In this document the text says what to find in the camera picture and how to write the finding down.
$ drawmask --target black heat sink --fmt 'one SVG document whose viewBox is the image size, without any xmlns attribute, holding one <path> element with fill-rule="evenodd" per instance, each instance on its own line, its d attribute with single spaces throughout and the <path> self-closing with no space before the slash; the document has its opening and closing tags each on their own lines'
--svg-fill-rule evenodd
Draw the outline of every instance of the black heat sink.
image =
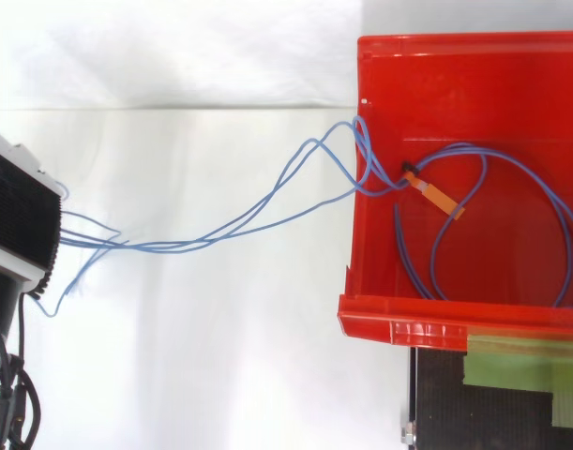
<svg viewBox="0 0 573 450">
<path fill-rule="evenodd" d="M 0 248 L 50 272 L 60 223 L 59 196 L 0 156 Z"/>
</svg>

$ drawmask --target green tape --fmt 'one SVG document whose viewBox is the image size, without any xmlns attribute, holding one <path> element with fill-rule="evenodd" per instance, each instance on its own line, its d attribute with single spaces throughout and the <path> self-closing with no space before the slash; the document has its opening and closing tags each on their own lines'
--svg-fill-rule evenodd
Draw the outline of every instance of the green tape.
<svg viewBox="0 0 573 450">
<path fill-rule="evenodd" d="M 463 383 L 552 392 L 552 424 L 573 428 L 573 342 L 468 337 Z"/>
</svg>

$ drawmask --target black connector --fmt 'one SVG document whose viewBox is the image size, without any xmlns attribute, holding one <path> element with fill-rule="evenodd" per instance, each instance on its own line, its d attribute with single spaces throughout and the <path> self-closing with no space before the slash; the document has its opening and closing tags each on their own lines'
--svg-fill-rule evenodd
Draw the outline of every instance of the black connector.
<svg viewBox="0 0 573 450">
<path fill-rule="evenodd" d="M 14 396 L 0 396 L 0 449 L 5 448 L 8 439 L 8 432 L 11 426 L 11 416 L 13 411 Z"/>
<path fill-rule="evenodd" d="M 419 169 L 409 161 L 402 162 L 402 171 L 403 173 L 411 172 L 415 176 L 419 175 Z"/>
<path fill-rule="evenodd" d="M 22 436 L 23 424 L 25 423 L 25 400 L 27 398 L 27 389 L 23 383 L 18 383 L 13 392 L 15 399 L 15 409 L 11 420 L 11 429 L 16 436 Z"/>
</svg>

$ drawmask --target blue wire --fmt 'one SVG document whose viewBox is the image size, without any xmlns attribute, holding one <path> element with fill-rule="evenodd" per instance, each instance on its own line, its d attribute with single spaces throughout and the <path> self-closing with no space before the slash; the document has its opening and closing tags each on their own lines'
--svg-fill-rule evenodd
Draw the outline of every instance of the blue wire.
<svg viewBox="0 0 573 450">
<path fill-rule="evenodd" d="M 555 303 L 553 304 L 554 307 L 558 307 L 559 305 L 561 305 L 561 302 L 563 301 L 563 298 L 565 297 L 565 294 L 567 293 L 567 289 L 569 287 L 569 282 L 571 280 L 571 275 L 572 275 L 572 270 L 573 270 L 571 236 L 569 234 L 569 229 L 567 228 L 567 223 L 565 221 L 564 215 L 563 215 L 562 211 L 560 211 L 559 206 L 557 205 L 557 202 L 560 201 L 559 197 L 557 197 L 554 194 L 554 192 L 552 192 L 552 190 L 537 175 L 535 175 L 534 172 L 530 171 L 526 166 L 524 166 L 522 163 L 520 163 L 516 159 L 509 157 L 508 155 L 505 155 L 501 152 L 497 152 L 495 150 L 484 149 L 483 147 L 476 147 L 474 145 L 464 143 L 464 142 L 449 145 L 448 147 L 446 147 L 442 151 L 437 152 L 437 153 L 435 153 L 429 157 L 426 157 L 425 159 L 423 159 L 422 161 L 420 161 L 417 164 L 417 167 L 420 169 L 424 168 L 426 165 L 428 165 L 430 162 L 432 162 L 433 160 L 435 160 L 437 158 L 445 158 L 447 156 L 459 156 L 459 155 L 480 155 L 481 158 L 483 158 L 484 155 L 490 155 L 490 156 L 495 156 L 495 157 L 499 157 L 499 158 L 501 156 L 504 156 L 504 159 L 507 159 L 510 162 L 513 162 L 514 164 L 518 165 L 522 170 L 524 170 L 530 176 L 532 176 L 540 186 L 542 186 L 544 188 L 545 193 L 549 197 L 551 204 L 555 210 L 555 213 L 556 213 L 557 217 L 559 218 L 559 221 L 561 223 L 562 230 L 564 233 L 564 239 L 565 239 L 565 279 L 564 279 L 564 284 L 562 286 L 562 289 L 559 292 L 559 294 L 555 300 Z M 485 162 L 486 161 L 483 161 L 483 173 L 482 174 L 484 176 L 486 176 Z M 460 206 L 458 206 L 458 208 L 449 216 L 445 225 L 440 230 L 436 240 L 434 241 L 434 245 L 432 246 L 432 252 L 430 254 L 430 278 L 431 278 L 432 284 L 434 285 L 434 289 L 437 291 L 437 293 L 440 295 L 441 298 L 446 299 L 444 293 L 442 292 L 442 290 L 438 286 L 438 282 L 436 280 L 436 275 L 435 275 L 436 251 L 438 249 L 438 246 L 440 244 L 440 241 L 441 241 L 446 229 L 452 223 L 453 217 L 457 214 L 457 212 L 459 212 L 459 209 L 464 204 L 466 204 L 467 201 L 470 200 L 470 198 L 475 194 L 475 192 L 482 185 L 483 181 L 484 181 L 484 179 L 481 176 L 480 180 L 478 180 L 478 183 L 472 189 L 470 194 L 468 194 L 468 197 L 466 197 L 464 199 L 464 201 L 460 203 Z M 400 226 L 400 223 L 398 221 L 396 221 L 395 225 Z M 413 272 L 413 274 L 410 274 L 410 277 L 419 278 L 419 276 L 417 275 L 417 273 L 415 271 Z"/>
<path fill-rule="evenodd" d="M 470 190 L 470 192 L 465 196 L 465 198 L 459 202 L 459 204 L 453 210 L 453 212 L 446 218 L 445 225 L 443 225 L 443 228 L 441 228 L 441 230 L 438 232 L 436 240 L 434 240 L 434 244 L 432 245 L 432 252 L 430 254 L 430 279 L 432 281 L 432 286 L 434 286 L 434 290 L 438 293 L 440 298 L 443 299 L 446 299 L 446 296 L 443 293 L 440 286 L 438 285 L 438 281 L 436 280 L 436 270 L 434 267 L 436 261 L 436 251 L 438 250 L 438 246 L 440 245 L 440 241 L 443 239 L 446 230 L 450 226 L 451 222 L 455 219 L 457 213 L 467 202 L 469 202 L 472 199 L 472 197 L 474 197 L 477 190 L 480 189 L 482 187 L 482 184 L 484 183 L 484 179 L 486 178 L 486 173 L 488 172 L 489 165 L 488 162 L 486 161 L 486 157 L 480 155 L 480 159 L 482 160 L 482 173 L 480 174 L 480 178 L 477 180 L 475 186 L 472 187 L 472 190 Z"/>
<path fill-rule="evenodd" d="M 424 285 L 421 278 L 415 271 L 413 263 L 411 262 L 411 258 L 409 257 L 409 252 L 407 251 L 407 246 L 405 244 L 405 236 L 402 231 L 402 227 L 400 226 L 400 213 L 399 213 L 399 206 L 395 203 L 394 204 L 394 218 L 395 218 L 395 235 L 397 237 L 397 248 L 399 249 L 400 259 L 402 260 L 402 264 L 405 267 L 411 282 L 414 284 L 415 289 L 419 292 L 419 294 L 424 298 L 433 299 L 434 295 L 430 292 L 430 290 Z"/>
<path fill-rule="evenodd" d="M 365 173 L 358 182 L 344 168 L 344 166 L 341 164 L 341 162 L 336 157 L 336 155 L 334 155 L 334 153 L 326 145 L 324 145 L 324 141 L 329 137 L 329 135 L 336 128 L 338 128 L 340 126 L 346 126 L 353 131 L 355 141 L 357 143 L 357 148 L 359 149 L 359 152 L 362 155 L 362 157 L 367 161 L 367 167 L 366 167 Z M 359 132 L 357 130 L 357 126 L 359 126 L 361 128 L 361 132 Z M 299 162 L 299 164 L 295 167 L 293 172 L 290 173 L 288 176 L 285 176 L 286 173 L 288 172 L 288 170 L 290 169 L 291 165 L 294 163 L 294 161 L 300 156 L 300 154 L 305 150 L 305 148 L 309 144 L 312 144 L 312 143 L 314 143 L 315 145 L 311 148 L 311 150 L 309 150 L 304 155 L 304 157 Z M 268 204 L 268 202 L 271 200 L 271 198 L 276 194 L 276 192 L 296 175 L 296 173 L 299 171 L 299 169 L 306 162 L 307 158 L 309 158 L 310 155 L 315 150 L 317 150 L 318 148 L 322 148 L 332 158 L 332 160 L 337 164 L 339 169 L 345 174 L 347 179 L 354 185 L 354 188 L 345 192 L 344 194 L 341 194 L 341 195 L 333 198 L 333 199 L 320 202 L 320 203 L 316 204 L 315 206 L 312 206 L 311 208 L 309 208 L 309 209 L 307 209 L 301 213 L 287 217 L 287 218 L 280 220 L 278 222 L 274 222 L 274 223 L 271 223 L 269 225 L 264 225 L 263 227 L 258 227 L 256 229 L 252 229 L 252 230 L 248 230 L 248 231 L 244 231 L 244 232 L 238 232 L 238 230 L 240 230 L 242 227 L 247 225 L 251 220 L 253 220 L 265 208 L 265 206 Z M 365 182 L 369 178 L 370 173 L 374 173 L 379 179 L 385 181 L 385 183 L 387 183 L 390 186 L 390 188 L 384 189 L 383 191 L 379 191 L 379 192 L 372 192 L 372 191 L 368 191 L 368 190 L 364 189 L 363 185 L 365 184 Z M 62 237 L 61 241 L 60 241 L 62 244 L 71 245 L 71 246 L 80 247 L 80 248 L 93 248 L 96 251 L 92 255 L 92 257 L 88 260 L 88 262 L 84 265 L 84 267 L 78 272 L 76 277 L 66 287 L 63 294 L 61 295 L 61 298 L 59 299 L 59 301 L 57 303 L 57 307 L 56 307 L 54 313 L 52 313 L 52 314 L 48 313 L 40 303 L 37 303 L 37 304 L 38 304 L 38 307 L 42 310 L 42 312 L 45 315 L 47 315 L 47 317 L 54 317 L 57 314 L 63 299 L 65 298 L 65 296 L 67 296 L 71 292 L 71 290 L 77 284 L 80 277 L 92 266 L 92 264 L 94 264 L 96 261 L 98 261 L 100 258 L 102 258 L 105 254 L 107 254 L 112 249 L 131 248 L 131 249 L 137 249 L 140 251 L 147 251 L 147 252 L 153 252 L 153 253 L 186 253 L 189 251 L 194 251 L 194 250 L 208 247 L 208 246 L 210 246 L 210 245 L 212 245 L 212 244 L 214 244 L 220 240 L 223 240 L 223 239 L 230 239 L 230 238 L 241 236 L 244 234 L 256 233 L 256 232 L 261 231 L 261 230 L 266 230 L 269 228 L 276 227 L 282 223 L 286 223 L 287 221 L 291 221 L 291 220 L 294 220 L 296 218 L 300 218 L 300 217 L 304 216 L 305 214 L 308 214 L 311 211 L 314 211 L 315 209 L 317 209 L 323 205 L 337 202 L 337 201 L 353 194 L 356 190 L 361 190 L 366 195 L 377 196 L 377 195 L 383 195 L 384 193 L 392 190 L 393 188 L 394 189 L 401 189 L 401 188 L 404 188 L 405 186 L 406 186 L 405 182 L 399 182 L 397 184 L 393 183 L 390 180 L 390 178 L 386 175 L 386 173 L 385 173 L 384 169 L 382 168 L 382 166 L 380 165 L 380 163 L 377 161 L 377 159 L 375 159 L 374 154 L 371 150 L 371 143 L 369 140 L 369 134 L 368 134 L 367 126 L 366 126 L 365 122 L 363 121 L 363 119 L 361 119 L 360 117 L 356 117 L 354 119 L 354 121 L 352 122 L 352 124 L 349 124 L 348 122 L 338 122 L 337 124 L 335 124 L 333 127 L 331 127 L 325 133 L 325 135 L 322 137 L 321 140 L 318 141 L 318 140 L 312 138 L 312 139 L 309 139 L 309 140 L 306 140 L 305 142 L 303 142 L 303 144 L 299 147 L 299 149 L 294 154 L 294 156 L 286 164 L 284 170 L 280 174 L 279 179 L 278 179 L 277 183 L 274 185 L 274 188 L 272 189 L 272 191 L 269 194 L 267 194 L 265 197 L 263 197 L 260 201 L 258 201 L 255 205 L 253 205 L 246 213 L 244 213 L 243 215 L 237 217 L 236 219 L 228 222 L 227 224 L 215 229 L 214 231 L 212 231 L 212 232 L 210 232 L 210 233 L 208 233 L 208 234 L 206 234 L 206 235 L 204 235 L 198 239 L 195 239 L 193 241 L 150 242 L 150 243 L 142 243 L 142 244 L 135 245 L 135 246 L 126 246 L 126 243 L 128 241 L 123 242 L 123 243 L 115 243 L 114 242 L 114 238 L 116 238 L 119 235 L 118 230 L 113 229 L 111 227 L 108 227 L 108 226 L 104 225 L 103 223 L 101 223 L 97 220 L 94 220 L 88 216 L 85 216 L 85 215 L 82 215 L 79 213 L 73 213 L 70 211 L 64 211 L 65 215 L 74 216 L 77 218 L 83 218 L 85 220 L 88 220 L 92 223 L 99 225 L 100 227 L 102 227 L 106 230 L 112 231 L 116 234 L 114 236 L 112 236 L 110 239 L 105 240 L 105 239 L 100 239 L 100 238 L 96 238 L 93 236 L 88 236 L 86 234 L 62 229 L 63 233 L 71 234 L 71 235 L 81 237 L 81 238 L 84 238 L 84 239 L 87 239 L 90 241 L 98 242 L 98 244 L 94 244 L 94 243 L 77 241 L 75 239 L 68 239 L 66 237 Z M 241 220 L 242 218 L 244 218 L 246 216 L 248 216 L 248 218 L 246 220 L 244 220 L 243 223 L 237 225 L 236 227 L 234 227 L 229 232 L 223 234 L 221 237 L 209 239 L 210 236 L 212 236 L 212 235 L 214 235 L 214 234 L 216 234 L 222 230 L 225 230 L 226 228 L 235 224 L 238 220 Z M 202 243 L 202 245 L 197 246 L 197 247 L 180 249 L 180 250 L 172 250 L 172 248 L 180 248 L 180 247 L 184 247 L 184 246 L 188 246 L 188 245 L 192 245 L 192 244 L 198 244 L 198 243 Z"/>
<path fill-rule="evenodd" d="M 340 127 L 347 127 L 353 132 L 355 143 L 356 143 L 357 149 L 359 151 L 359 154 L 366 161 L 366 169 L 363 173 L 363 176 L 361 176 L 361 178 L 359 179 L 359 181 L 356 181 L 355 177 L 353 175 L 351 175 L 346 170 L 346 168 L 340 162 L 338 157 L 336 157 L 336 155 L 334 155 L 334 153 L 324 144 L 325 140 L 332 134 L 332 132 L 334 132 L 334 130 L 336 130 L 337 128 L 340 128 Z M 303 154 L 303 152 L 305 152 L 305 150 L 310 145 L 312 145 L 310 150 L 308 150 L 307 153 L 305 153 L 305 155 L 295 165 L 294 169 L 290 173 L 288 173 L 288 171 L 291 169 L 291 166 L 293 166 L 294 162 L 301 156 L 301 154 Z M 306 209 L 300 213 L 297 213 L 293 216 L 287 217 L 285 219 L 282 219 L 282 220 L 279 220 L 279 221 L 276 221 L 276 222 L 273 222 L 273 223 L 270 223 L 267 225 L 263 225 L 263 226 L 256 227 L 256 228 L 253 228 L 250 230 L 242 231 L 243 227 L 245 227 L 247 224 L 249 224 L 254 218 L 256 218 L 263 211 L 263 209 L 267 206 L 267 204 L 274 197 L 274 195 L 281 188 L 283 188 L 290 180 L 293 179 L 293 177 L 298 173 L 298 171 L 301 169 L 301 167 L 305 164 L 307 159 L 318 148 L 321 148 L 324 152 L 326 152 L 328 154 L 328 156 L 334 161 L 334 163 L 337 165 L 337 167 L 340 169 L 340 171 L 344 174 L 344 176 L 347 178 L 347 180 L 353 185 L 353 188 L 344 192 L 343 194 L 340 194 L 337 197 L 334 197 L 332 199 L 329 199 L 329 200 L 326 200 L 323 202 L 319 202 L 318 204 L 312 206 L 311 208 L 308 208 L 308 209 Z M 524 166 L 523 164 L 521 164 L 519 161 L 517 161 L 516 159 L 514 159 L 512 157 L 509 157 L 508 155 L 505 155 L 501 152 L 497 152 L 497 151 L 492 150 L 492 149 L 487 149 L 484 147 L 476 147 L 476 146 L 469 144 L 469 143 L 466 143 L 466 142 L 459 142 L 459 143 L 448 145 L 447 147 L 445 147 L 441 151 L 436 152 L 435 154 L 430 155 L 430 156 L 422 159 L 417 164 L 417 167 L 419 169 L 423 169 L 426 165 L 428 165 L 430 162 L 432 162 L 435 159 L 446 158 L 446 157 L 455 156 L 455 155 L 480 155 L 481 158 L 484 158 L 484 156 L 486 155 L 486 156 L 494 156 L 494 157 L 498 157 L 498 158 L 507 159 L 507 160 L 513 162 L 514 164 L 518 165 L 519 167 L 521 167 L 525 172 L 527 172 L 530 176 L 532 176 L 536 180 L 536 182 L 545 190 L 545 192 L 547 193 L 547 195 L 551 199 L 551 202 L 553 204 L 553 208 L 555 209 L 555 212 L 557 213 L 557 216 L 561 222 L 562 228 L 564 230 L 564 236 L 565 236 L 565 249 L 566 249 L 566 255 L 567 255 L 567 262 L 566 262 L 567 271 L 566 271 L 566 275 L 565 275 L 564 287 L 563 287 L 562 291 L 560 292 L 559 296 L 557 297 L 557 300 L 555 301 L 555 306 L 558 306 L 561 303 L 561 300 L 563 299 L 563 297 L 565 296 L 567 286 L 569 284 L 569 280 L 571 279 L 571 270 L 572 270 L 572 254 L 571 254 L 572 250 L 571 250 L 569 231 L 567 229 L 567 224 L 565 222 L 564 214 L 559 209 L 559 207 L 561 207 L 563 209 L 563 211 L 565 211 L 565 213 L 569 216 L 570 220 L 573 223 L 573 213 L 571 212 L 571 210 L 569 210 L 569 208 L 563 203 L 563 201 L 561 201 L 561 199 L 546 184 L 544 184 L 544 182 L 540 178 L 538 178 L 537 175 L 535 175 L 535 173 L 530 171 L 526 166 Z M 487 167 L 486 166 L 486 160 L 484 159 L 483 160 L 483 175 L 486 174 L 486 167 Z M 380 181 L 382 181 L 386 185 L 386 188 L 384 188 L 382 190 L 378 190 L 378 191 L 371 191 L 371 190 L 367 190 L 364 188 L 364 185 L 369 180 L 369 176 L 372 173 Z M 481 186 L 483 181 L 484 181 L 483 177 L 481 177 L 480 180 L 478 180 L 478 184 L 474 187 L 474 189 L 472 189 L 472 191 L 468 194 L 468 196 L 466 196 L 464 201 L 460 203 L 458 208 L 461 208 L 464 204 L 466 204 L 471 199 L 471 197 L 479 189 L 479 187 Z M 65 188 L 65 190 L 68 193 L 68 189 L 64 185 L 61 185 L 61 186 L 63 188 Z M 76 247 L 76 248 L 92 248 L 95 250 L 95 253 L 86 262 L 84 267 L 82 267 L 82 269 L 78 272 L 76 277 L 66 287 L 61 298 L 59 299 L 59 302 L 57 303 L 56 309 L 55 309 L 53 314 L 48 313 L 42 307 L 42 305 L 39 304 L 38 302 L 37 302 L 37 304 L 42 309 L 42 312 L 44 312 L 48 317 L 54 317 L 59 310 L 61 302 L 63 301 L 65 296 L 67 296 L 71 292 L 73 287 L 79 281 L 80 277 L 95 262 L 99 261 L 102 257 L 104 257 L 111 250 L 132 249 L 132 250 L 137 250 L 137 251 L 143 251 L 143 252 L 148 252 L 148 253 L 158 253 L 158 254 L 187 253 L 187 252 L 191 252 L 191 251 L 195 251 L 195 250 L 209 247 L 209 246 L 216 244 L 217 242 L 225 240 L 225 239 L 232 239 L 232 238 L 235 238 L 238 236 L 243 236 L 246 234 L 256 233 L 256 232 L 267 230 L 267 229 L 270 229 L 273 227 L 277 227 L 278 225 L 281 225 L 283 223 L 289 222 L 291 220 L 295 220 L 296 218 L 300 218 L 300 217 L 320 208 L 321 206 L 324 206 L 324 205 L 327 205 L 330 203 L 338 202 L 339 200 L 350 196 L 351 194 L 355 193 L 356 191 L 359 191 L 360 193 L 362 193 L 364 195 L 368 195 L 371 197 L 377 197 L 377 196 L 384 195 L 388 192 L 391 192 L 392 190 L 400 190 L 403 188 L 407 188 L 408 186 L 409 185 L 408 185 L 406 180 L 400 179 L 398 182 L 395 183 L 386 174 L 384 168 L 382 167 L 382 165 L 380 164 L 380 162 L 378 161 L 377 157 L 375 156 L 375 154 L 373 153 L 373 151 L 371 149 L 371 142 L 369 139 L 369 132 L 367 129 L 367 125 L 365 124 L 365 121 L 361 117 L 359 117 L 359 116 L 355 117 L 351 123 L 349 123 L 349 122 L 337 122 L 337 124 L 332 126 L 325 133 L 325 135 L 322 137 L 322 139 L 317 140 L 317 139 L 311 138 L 311 139 L 304 141 L 303 144 L 294 153 L 293 157 L 287 162 L 286 166 L 284 167 L 283 171 L 281 172 L 281 174 L 280 174 L 276 184 L 272 188 L 272 190 L 267 195 L 265 195 L 262 199 L 260 199 L 257 203 L 255 203 L 247 212 L 245 212 L 244 214 L 242 214 L 242 215 L 236 217 L 235 219 L 229 221 L 228 223 L 222 225 L 221 227 L 215 229 L 214 231 L 209 232 L 209 233 L 207 233 L 207 234 L 205 234 L 205 235 L 203 235 L 197 239 L 194 239 L 194 240 L 188 240 L 188 241 L 152 241 L 152 242 L 144 242 L 144 243 L 140 243 L 140 244 L 128 245 L 129 241 L 124 241 L 124 242 L 116 242 L 115 241 L 115 239 L 121 234 L 118 230 L 113 229 L 111 227 L 108 227 L 108 226 L 102 224 L 101 222 L 94 220 L 93 218 L 90 218 L 88 216 L 85 216 L 85 215 L 82 215 L 79 213 L 64 211 L 63 212 L 64 215 L 74 216 L 77 218 L 82 218 L 82 219 L 88 220 L 92 223 L 99 225 L 100 227 L 104 228 L 105 230 L 111 231 L 115 234 L 112 237 L 110 237 L 109 239 L 102 239 L 102 238 L 90 236 L 87 234 L 73 232 L 73 231 L 67 230 L 67 229 L 62 229 L 62 232 L 64 234 L 79 237 L 79 238 L 84 239 L 84 240 L 72 239 L 72 238 L 69 238 L 66 235 L 64 235 L 61 237 L 61 240 L 60 240 L 61 244 Z M 400 212 L 399 212 L 398 207 L 396 205 L 395 205 L 395 213 L 394 214 L 395 214 L 395 225 L 396 225 L 395 228 L 396 228 L 397 246 L 398 246 L 399 251 L 400 251 L 401 259 L 403 260 L 403 265 L 405 266 L 406 271 L 408 272 L 410 278 L 412 279 L 412 282 L 414 283 L 415 287 L 420 292 L 420 294 L 426 298 L 433 298 L 433 295 L 431 294 L 430 290 L 428 290 L 428 288 L 425 285 L 423 285 L 423 283 L 421 282 L 421 279 L 417 275 L 417 273 L 413 267 L 413 264 L 411 263 L 409 255 L 407 253 L 407 248 L 406 248 L 405 242 L 404 242 L 404 234 L 403 234 L 402 228 L 400 226 Z M 436 241 L 434 242 L 434 246 L 432 247 L 432 254 L 430 255 L 430 276 L 432 277 L 432 283 L 434 284 L 434 287 L 435 287 L 437 293 L 439 293 L 439 295 L 441 295 L 441 297 L 444 297 L 444 295 L 443 295 L 442 291 L 440 290 L 440 288 L 438 287 L 438 284 L 435 282 L 436 281 L 435 269 L 434 269 L 435 255 L 436 255 L 436 250 L 438 248 L 440 240 L 442 239 L 445 231 L 447 230 L 447 228 L 449 227 L 449 225 L 451 223 L 451 217 L 449 217 L 449 219 L 447 220 L 447 222 L 445 223 L 445 225 L 441 229 L 439 236 L 437 237 Z M 220 232 L 225 231 L 228 228 L 230 228 L 229 231 L 226 231 L 217 237 L 212 237 L 212 236 L 214 236 Z"/>
<path fill-rule="evenodd" d="M 527 166 L 525 166 L 523 163 L 521 163 L 517 159 L 515 159 L 509 155 L 506 155 L 505 153 L 498 152 L 496 150 L 492 150 L 490 148 L 478 147 L 478 146 L 475 146 L 475 145 L 472 145 L 469 143 L 461 142 L 461 143 L 455 144 L 452 149 L 450 149 L 450 146 L 445 147 L 440 152 L 437 152 L 437 153 L 432 154 L 428 157 L 425 157 L 424 159 L 422 159 L 422 161 L 419 162 L 417 167 L 423 168 L 427 164 L 432 162 L 433 160 L 436 160 L 439 158 L 446 158 L 446 157 L 450 157 L 450 156 L 458 156 L 458 155 L 485 155 L 485 156 L 491 156 L 491 157 L 495 157 L 495 158 L 498 157 L 498 158 L 501 158 L 501 159 L 506 160 L 508 162 L 511 162 L 512 164 L 515 164 L 517 167 L 519 167 L 524 172 L 526 172 L 528 175 L 530 175 L 530 177 L 532 177 L 536 181 L 536 183 L 539 186 L 541 186 L 541 188 L 545 191 L 547 196 L 550 198 L 551 203 L 553 204 L 553 208 L 555 209 L 555 213 L 557 214 L 557 217 L 559 218 L 559 221 L 561 222 L 562 229 L 564 232 L 564 239 L 565 239 L 565 249 L 566 249 L 565 281 L 564 281 L 564 287 L 562 289 L 562 292 L 560 292 L 560 296 L 558 296 L 557 299 L 555 300 L 554 305 L 558 306 L 559 304 L 561 304 L 563 296 L 565 296 L 565 292 L 566 292 L 567 287 L 569 285 L 569 280 L 571 278 L 572 251 L 571 251 L 571 236 L 569 234 L 569 230 L 568 230 L 567 225 L 565 223 L 565 218 L 564 218 L 563 214 L 561 214 L 561 212 L 559 211 L 559 208 L 557 207 L 557 205 L 560 206 L 567 213 L 567 215 L 569 216 L 570 220 L 573 223 L 573 212 L 571 211 L 571 209 L 569 209 L 569 207 L 563 202 L 563 200 L 561 200 L 559 198 L 559 196 L 557 194 L 555 194 L 555 192 L 538 175 L 536 175 L 536 173 L 534 173 L 531 169 L 529 169 Z"/>
</svg>

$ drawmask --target metal screw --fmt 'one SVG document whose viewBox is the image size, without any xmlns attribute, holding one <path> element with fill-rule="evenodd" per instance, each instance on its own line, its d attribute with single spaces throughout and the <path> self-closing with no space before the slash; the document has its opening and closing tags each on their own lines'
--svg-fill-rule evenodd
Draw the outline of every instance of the metal screw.
<svg viewBox="0 0 573 450">
<path fill-rule="evenodd" d="M 400 430 L 400 441 L 406 445 L 415 446 L 415 422 L 407 422 Z"/>
</svg>

